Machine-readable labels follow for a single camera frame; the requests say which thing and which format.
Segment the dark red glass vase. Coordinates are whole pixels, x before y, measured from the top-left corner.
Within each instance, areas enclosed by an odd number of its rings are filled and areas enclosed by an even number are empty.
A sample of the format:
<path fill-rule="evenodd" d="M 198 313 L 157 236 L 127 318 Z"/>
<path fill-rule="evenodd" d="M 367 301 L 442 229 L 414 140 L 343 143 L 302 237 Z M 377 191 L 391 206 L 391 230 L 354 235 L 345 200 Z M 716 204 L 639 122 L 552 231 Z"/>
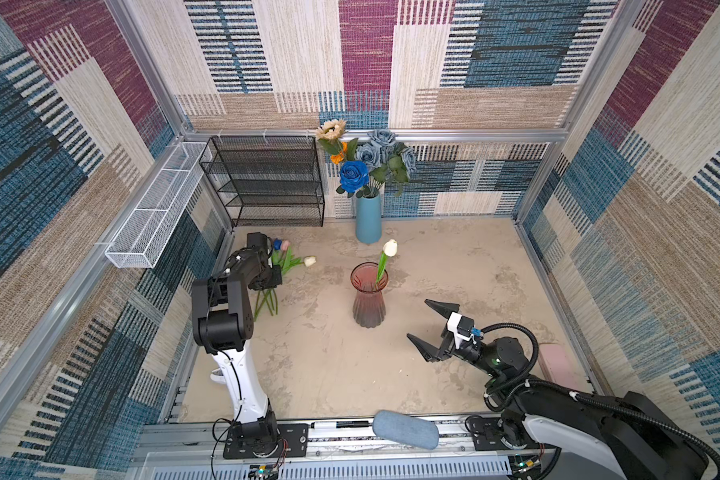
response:
<path fill-rule="evenodd" d="M 388 273 L 377 279 L 378 264 L 363 262 L 350 274 L 355 289 L 352 313 L 355 322 L 364 328 L 378 327 L 385 319 L 386 305 L 383 291 L 388 284 Z"/>

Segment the teal ceramic vase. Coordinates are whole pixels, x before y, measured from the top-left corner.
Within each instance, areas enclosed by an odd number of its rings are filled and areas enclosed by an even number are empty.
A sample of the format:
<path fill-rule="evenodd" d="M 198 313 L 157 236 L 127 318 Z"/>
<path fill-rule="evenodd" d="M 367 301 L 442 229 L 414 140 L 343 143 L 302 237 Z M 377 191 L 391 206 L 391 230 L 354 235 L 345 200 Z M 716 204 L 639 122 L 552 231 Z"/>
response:
<path fill-rule="evenodd" d="M 382 234 L 382 204 L 379 195 L 356 199 L 355 234 L 364 244 L 373 244 Z"/>

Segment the dark blue rose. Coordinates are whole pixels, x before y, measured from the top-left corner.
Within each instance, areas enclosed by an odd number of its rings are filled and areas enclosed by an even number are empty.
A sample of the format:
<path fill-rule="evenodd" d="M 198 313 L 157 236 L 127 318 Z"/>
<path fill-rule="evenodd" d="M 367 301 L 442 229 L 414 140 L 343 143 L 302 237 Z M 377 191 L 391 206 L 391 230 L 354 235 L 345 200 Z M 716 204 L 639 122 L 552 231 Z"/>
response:
<path fill-rule="evenodd" d="M 362 161 L 344 161 L 339 169 L 338 194 L 346 194 L 348 198 L 371 198 L 373 191 L 369 186 L 370 175 Z"/>

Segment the orange marigold flower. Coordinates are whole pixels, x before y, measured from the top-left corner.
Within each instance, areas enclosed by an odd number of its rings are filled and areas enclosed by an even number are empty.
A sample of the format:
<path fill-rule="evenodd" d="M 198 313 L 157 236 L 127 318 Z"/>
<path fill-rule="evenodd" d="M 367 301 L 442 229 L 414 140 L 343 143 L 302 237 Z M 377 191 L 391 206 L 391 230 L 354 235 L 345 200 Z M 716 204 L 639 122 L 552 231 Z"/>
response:
<path fill-rule="evenodd" d="M 348 144 L 346 142 L 342 142 L 341 147 L 342 149 L 339 153 L 330 157 L 330 160 L 334 165 L 339 165 L 346 160 Z"/>

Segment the cream sunflower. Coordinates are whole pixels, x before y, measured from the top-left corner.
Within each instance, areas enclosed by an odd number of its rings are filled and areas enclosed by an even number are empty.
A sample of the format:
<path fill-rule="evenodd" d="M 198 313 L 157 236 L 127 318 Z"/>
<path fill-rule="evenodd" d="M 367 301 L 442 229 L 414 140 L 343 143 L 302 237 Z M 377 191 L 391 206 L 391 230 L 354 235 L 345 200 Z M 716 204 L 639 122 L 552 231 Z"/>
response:
<path fill-rule="evenodd" d="M 341 156 L 345 150 L 342 137 L 346 132 L 346 121 L 333 119 L 324 122 L 316 131 L 315 138 L 331 156 Z"/>

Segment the light blue rose bunch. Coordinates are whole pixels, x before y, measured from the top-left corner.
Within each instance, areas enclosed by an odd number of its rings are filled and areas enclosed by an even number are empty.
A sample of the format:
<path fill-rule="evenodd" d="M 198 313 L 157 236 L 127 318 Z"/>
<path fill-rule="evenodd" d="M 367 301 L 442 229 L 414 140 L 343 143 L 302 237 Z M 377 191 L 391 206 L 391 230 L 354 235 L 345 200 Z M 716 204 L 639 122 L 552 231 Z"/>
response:
<path fill-rule="evenodd" d="M 367 180 L 355 193 L 359 198 L 377 197 L 382 189 L 401 196 L 417 172 L 417 154 L 390 130 L 374 130 L 355 151 L 355 159 L 367 170 Z"/>

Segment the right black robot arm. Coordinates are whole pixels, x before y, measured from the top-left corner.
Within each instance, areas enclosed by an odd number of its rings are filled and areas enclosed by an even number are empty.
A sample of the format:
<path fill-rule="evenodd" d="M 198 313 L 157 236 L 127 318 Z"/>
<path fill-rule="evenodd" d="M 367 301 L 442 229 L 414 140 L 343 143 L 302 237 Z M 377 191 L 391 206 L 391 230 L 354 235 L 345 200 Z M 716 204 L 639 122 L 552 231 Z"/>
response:
<path fill-rule="evenodd" d="M 709 467 L 720 479 L 720 454 L 646 396 L 603 396 L 541 379 L 532 372 L 540 344 L 527 327 L 501 322 L 477 328 L 456 303 L 425 303 L 446 321 L 441 342 L 415 335 L 409 341 L 427 362 L 457 358 L 487 374 L 484 403 L 498 415 L 508 448 L 554 446 L 623 479 L 700 479 Z"/>

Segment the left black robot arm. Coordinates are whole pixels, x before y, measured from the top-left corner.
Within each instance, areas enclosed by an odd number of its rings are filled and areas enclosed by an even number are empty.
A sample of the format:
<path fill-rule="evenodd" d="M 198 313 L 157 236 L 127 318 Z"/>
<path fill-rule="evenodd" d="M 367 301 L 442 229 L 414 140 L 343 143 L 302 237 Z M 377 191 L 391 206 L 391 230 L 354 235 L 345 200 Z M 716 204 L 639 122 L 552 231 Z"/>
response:
<path fill-rule="evenodd" d="M 253 362 L 254 309 L 249 292 L 282 283 L 272 252 L 267 235 L 249 233 L 245 247 L 233 252 L 220 272 L 194 281 L 190 291 L 194 342 L 216 362 L 233 404 L 228 443 L 261 455 L 277 447 L 280 437 Z"/>

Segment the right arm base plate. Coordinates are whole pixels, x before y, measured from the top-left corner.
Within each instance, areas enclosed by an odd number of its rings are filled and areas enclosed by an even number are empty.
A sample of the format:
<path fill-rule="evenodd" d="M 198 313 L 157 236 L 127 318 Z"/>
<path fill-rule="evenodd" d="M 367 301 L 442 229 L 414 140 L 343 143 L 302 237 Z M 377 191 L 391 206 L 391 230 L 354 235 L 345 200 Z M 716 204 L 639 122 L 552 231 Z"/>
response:
<path fill-rule="evenodd" d="M 530 439 L 519 423 L 510 421 L 505 424 L 501 417 L 470 415 L 465 419 L 464 426 L 478 452 L 539 448 L 539 444 Z"/>

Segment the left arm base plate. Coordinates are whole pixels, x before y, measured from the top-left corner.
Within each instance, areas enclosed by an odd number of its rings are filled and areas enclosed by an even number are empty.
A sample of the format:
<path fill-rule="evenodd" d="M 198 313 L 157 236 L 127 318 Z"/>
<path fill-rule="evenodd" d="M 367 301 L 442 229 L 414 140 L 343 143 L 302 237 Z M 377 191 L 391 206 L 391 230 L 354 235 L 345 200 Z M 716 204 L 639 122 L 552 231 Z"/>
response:
<path fill-rule="evenodd" d="M 235 423 L 224 441 L 222 456 L 225 460 L 276 459 L 282 454 L 287 459 L 305 457 L 309 427 L 307 423 Z"/>

